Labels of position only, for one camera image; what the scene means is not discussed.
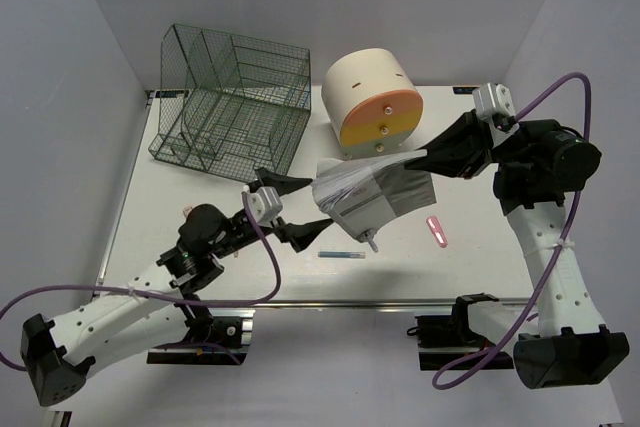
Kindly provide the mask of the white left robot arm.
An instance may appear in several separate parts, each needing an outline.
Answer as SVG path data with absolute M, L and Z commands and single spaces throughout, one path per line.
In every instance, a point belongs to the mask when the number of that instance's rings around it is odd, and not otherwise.
M 241 192 L 243 207 L 226 216 L 211 204 L 191 209 L 176 244 L 121 287 L 97 287 L 99 297 L 66 314 L 36 314 L 22 327 L 20 356 L 38 402 L 50 407 L 75 395 L 100 370 L 154 348 L 230 353 L 241 334 L 216 319 L 215 309 L 252 306 L 250 300 L 203 301 L 198 293 L 224 272 L 222 259 L 275 236 L 301 252 L 331 225 L 329 218 L 284 221 L 281 198 L 308 178 L 261 168 Z

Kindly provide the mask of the Canon manual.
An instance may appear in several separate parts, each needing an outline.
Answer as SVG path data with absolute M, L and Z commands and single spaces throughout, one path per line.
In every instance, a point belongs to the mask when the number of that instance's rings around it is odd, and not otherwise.
M 322 159 L 311 183 L 318 209 L 351 238 L 366 243 L 385 225 L 437 202 L 431 174 L 407 170 L 406 161 L 426 156 L 424 149 L 340 161 Z

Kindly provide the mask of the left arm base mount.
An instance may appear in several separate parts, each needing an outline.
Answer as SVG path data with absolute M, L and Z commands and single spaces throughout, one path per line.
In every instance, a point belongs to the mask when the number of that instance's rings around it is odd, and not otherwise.
M 180 347 L 151 349 L 149 365 L 240 366 L 246 359 L 253 332 L 254 310 L 210 312 L 211 321 L 191 329 Z

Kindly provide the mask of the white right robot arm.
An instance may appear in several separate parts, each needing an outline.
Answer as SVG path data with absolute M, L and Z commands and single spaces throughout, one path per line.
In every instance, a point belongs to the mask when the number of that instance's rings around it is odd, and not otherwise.
M 534 290 L 516 320 L 489 295 L 457 298 L 453 337 L 472 346 L 485 338 L 493 347 L 475 354 L 470 378 L 499 352 L 507 352 L 529 389 L 594 385 L 629 355 L 623 332 L 613 332 L 595 307 L 569 239 L 586 181 L 602 157 L 586 134 L 558 121 L 483 121 L 467 112 L 421 149 L 408 170 L 471 179 L 494 164 L 493 192 L 513 230 Z

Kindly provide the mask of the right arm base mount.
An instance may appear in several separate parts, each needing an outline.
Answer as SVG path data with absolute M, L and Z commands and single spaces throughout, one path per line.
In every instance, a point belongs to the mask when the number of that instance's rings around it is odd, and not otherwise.
M 450 361 L 462 358 L 464 362 L 454 370 L 469 370 L 478 359 L 468 359 L 477 352 L 488 350 L 494 344 L 486 337 L 472 332 L 468 324 L 468 306 L 479 302 L 498 302 L 491 294 L 459 296 L 444 314 L 420 314 L 406 331 L 417 340 L 421 371 L 438 371 Z

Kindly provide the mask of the round drawer organizer box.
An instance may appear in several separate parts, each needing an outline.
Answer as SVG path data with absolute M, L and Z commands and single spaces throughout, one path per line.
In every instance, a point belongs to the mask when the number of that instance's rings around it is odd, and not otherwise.
M 419 125 L 424 101 L 396 57 L 382 48 L 352 52 L 326 72 L 321 98 L 349 157 L 387 154 Z

